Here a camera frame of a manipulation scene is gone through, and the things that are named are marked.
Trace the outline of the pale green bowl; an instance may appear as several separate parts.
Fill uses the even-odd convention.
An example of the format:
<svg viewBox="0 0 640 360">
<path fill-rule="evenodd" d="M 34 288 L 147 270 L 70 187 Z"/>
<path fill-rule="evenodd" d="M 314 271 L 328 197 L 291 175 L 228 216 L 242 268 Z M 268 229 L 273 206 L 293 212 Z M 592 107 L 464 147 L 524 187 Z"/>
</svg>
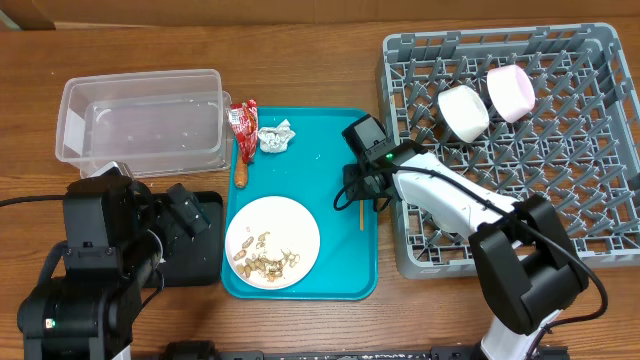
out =
<svg viewBox="0 0 640 360">
<path fill-rule="evenodd" d="M 453 133 L 473 142 L 489 127 L 489 114 L 476 91 L 459 85 L 438 95 L 439 112 Z"/>
</svg>

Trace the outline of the white paper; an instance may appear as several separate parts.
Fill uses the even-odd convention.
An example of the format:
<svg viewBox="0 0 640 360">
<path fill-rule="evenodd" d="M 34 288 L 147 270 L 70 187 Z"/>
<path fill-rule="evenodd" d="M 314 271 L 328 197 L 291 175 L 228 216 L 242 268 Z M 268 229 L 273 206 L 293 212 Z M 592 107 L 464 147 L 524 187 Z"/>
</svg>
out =
<svg viewBox="0 0 640 360">
<path fill-rule="evenodd" d="M 287 119 L 276 127 L 262 127 L 258 131 L 260 150 L 272 154 L 285 152 L 295 135 Z"/>
</svg>

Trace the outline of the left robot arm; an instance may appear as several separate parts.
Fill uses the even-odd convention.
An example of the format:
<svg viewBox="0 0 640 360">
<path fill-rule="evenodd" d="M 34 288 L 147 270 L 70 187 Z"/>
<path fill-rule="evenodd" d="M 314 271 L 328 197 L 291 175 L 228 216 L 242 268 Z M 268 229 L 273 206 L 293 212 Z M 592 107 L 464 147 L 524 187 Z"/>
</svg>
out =
<svg viewBox="0 0 640 360">
<path fill-rule="evenodd" d="M 175 184 L 152 194 L 121 174 L 70 184 L 62 196 L 66 239 L 47 256 L 17 325 L 27 359 L 127 359 L 133 324 L 161 292 L 161 271 L 193 277 L 186 256 L 211 228 L 215 193 Z"/>
</svg>

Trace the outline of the red snack wrapper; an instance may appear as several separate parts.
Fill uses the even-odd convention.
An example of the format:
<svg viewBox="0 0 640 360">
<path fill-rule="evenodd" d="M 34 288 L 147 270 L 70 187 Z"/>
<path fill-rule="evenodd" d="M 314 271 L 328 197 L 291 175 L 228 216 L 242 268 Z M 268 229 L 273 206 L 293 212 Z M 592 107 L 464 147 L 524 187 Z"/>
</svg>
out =
<svg viewBox="0 0 640 360">
<path fill-rule="evenodd" d="M 231 105 L 230 126 L 235 134 L 242 161 L 253 161 L 258 144 L 258 105 L 254 99 Z"/>
</svg>

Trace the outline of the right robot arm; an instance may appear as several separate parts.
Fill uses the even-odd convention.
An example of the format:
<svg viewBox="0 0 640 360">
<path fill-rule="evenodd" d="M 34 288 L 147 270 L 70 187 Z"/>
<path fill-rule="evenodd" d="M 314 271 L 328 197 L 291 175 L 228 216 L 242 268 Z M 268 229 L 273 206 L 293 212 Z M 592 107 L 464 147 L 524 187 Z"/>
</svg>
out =
<svg viewBox="0 0 640 360">
<path fill-rule="evenodd" d="M 469 242 L 486 303 L 494 314 L 477 356 L 534 359 L 559 313 L 589 283 L 553 205 L 519 201 L 452 171 L 425 146 L 396 144 L 365 115 L 342 133 L 356 157 L 343 169 L 340 197 L 401 200 L 425 210 L 440 230 Z"/>
</svg>

